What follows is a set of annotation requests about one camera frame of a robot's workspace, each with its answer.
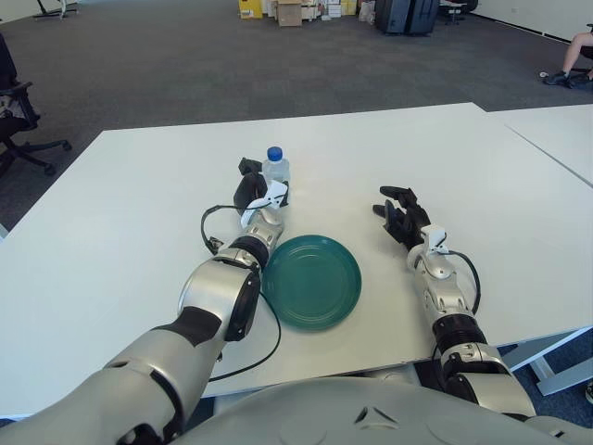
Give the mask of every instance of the white wall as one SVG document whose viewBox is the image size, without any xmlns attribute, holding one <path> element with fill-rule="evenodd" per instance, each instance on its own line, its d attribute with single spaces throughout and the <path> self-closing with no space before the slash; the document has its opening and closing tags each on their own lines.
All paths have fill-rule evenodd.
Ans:
<svg viewBox="0 0 593 445">
<path fill-rule="evenodd" d="M 571 40 L 593 23 L 593 0 L 480 0 L 474 12 Z"/>
<path fill-rule="evenodd" d="M 41 3 L 48 11 L 61 7 L 56 0 L 42 0 Z M 75 1 L 69 0 L 68 3 L 75 3 Z M 40 9 L 36 0 L 0 0 L 0 19 L 2 19 L 0 24 L 29 17 L 39 12 Z"/>
</svg>

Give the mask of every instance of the black office chair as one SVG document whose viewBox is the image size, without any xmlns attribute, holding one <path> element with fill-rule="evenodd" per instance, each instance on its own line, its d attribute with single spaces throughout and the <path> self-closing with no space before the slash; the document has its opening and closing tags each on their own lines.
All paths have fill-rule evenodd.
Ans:
<svg viewBox="0 0 593 445">
<path fill-rule="evenodd" d="M 45 174 L 51 176 L 56 173 L 54 166 L 34 158 L 29 153 L 47 150 L 55 146 L 63 146 L 65 150 L 72 149 L 69 142 L 65 140 L 35 146 L 29 143 L 17 146 L 12 141 L 11 137 L 14 134 L 28 132 L 37 128 L 37 121 L 40 116 L 35 113 L 27 95 L 27 88 L 31 85 L 31 82 L 19 83 L 17 81 L 17 69 L 12 61 L 4 37 L 0 33 L 0 95 L 7 95 L 18 101 L 23 114 L 23 117 L 7 116 L 0 119 L 0 143 L 6 146 L 6 151 L 0 154 L 0 176 L 8 170 L 16 158 L 43 167 Z"/>
<path fill-rule="evenodd" d="M 587 26 L 591 28 L 591 33 L 593 34 L 593 23 L 588 23 Z M 581 48 L 581 56 L 593 59 L 593 46 L 583 46 Z M 591 70 L 593 70 L 593 67 L 591 67 L 591 68 L 573 68 L 572 69 L 572 71 L 576 71 L 576 72 L 590 72 Z"/>
</svg>

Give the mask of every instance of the sneaker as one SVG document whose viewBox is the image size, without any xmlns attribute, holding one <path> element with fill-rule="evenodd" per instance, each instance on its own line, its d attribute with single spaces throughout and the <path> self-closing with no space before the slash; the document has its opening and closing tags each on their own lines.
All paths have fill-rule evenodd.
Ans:
<svg viewBox="0 0 593 445">
<path fill-rule="evenodd" d="M 568 87 L 575 90 L 593 89 L 593 80 L 589 79 L 586 74 L 579 74 L 568 80 Z"/>
<path fill-rule="evenodd" d="M 558 71 L 556 74 L 552 74 L 544 79 L 546 85 L 566 85 L 566 75 L 564 71 Z"/>
</svg>

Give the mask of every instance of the cardboard box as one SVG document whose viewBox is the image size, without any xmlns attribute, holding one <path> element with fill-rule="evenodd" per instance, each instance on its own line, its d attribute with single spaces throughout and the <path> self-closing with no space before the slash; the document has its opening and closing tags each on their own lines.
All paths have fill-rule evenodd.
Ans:
<svg viewBox="0 0 593 445">
<path fill-rule="evenodd" d="M 303 6 L 300 8 L 301 12 L 302 12 L 302 19 L 303 20 L 313 20 L 317 18 L 316 12 L 317 12 L 317 7 L 313 7 L 313 6 Z"/>
<path fill-rule="evenodd" d="M 342 0 L 342 15 L 356 16 L 356 0 Z"/>
<path fill-rule="evenodd" d="M 301 0 L 278 0 L 278 24 L 302 26 Z"/>
<path fill-rule="evenodd" d="M 270 13 L 269 13 L 270 17 L 274 17 L 276 20 L 278 20 L 278 1 L 277 0 L 270 1 L 270 6 L 269 6 L 268 10 L 270 11 Z"/>
<path fill-rule="evenodd" d="M 239 0 L 241 19 L 261 19 L 261 0 Z"/>
<path fill-rule="evenodd" d="M 341 5 L 328 5 L 327 15 L 331 18 L 342 17 L 342 6 Z"/>
</svg>

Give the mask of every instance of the bare leg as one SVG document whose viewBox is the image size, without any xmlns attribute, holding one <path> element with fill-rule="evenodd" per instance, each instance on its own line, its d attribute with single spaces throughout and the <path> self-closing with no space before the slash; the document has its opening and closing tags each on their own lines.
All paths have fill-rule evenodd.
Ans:
<svg viewBox="0 0 593 445">
<path fill-rule="evenodd" d="M 591 32 L 581 32 L 574 37 L 573 42 L 566 51 L 562 71 L 566 73 L 571 71 L 583 46 L 593 46 L 593 34 Z"/>
</svg>

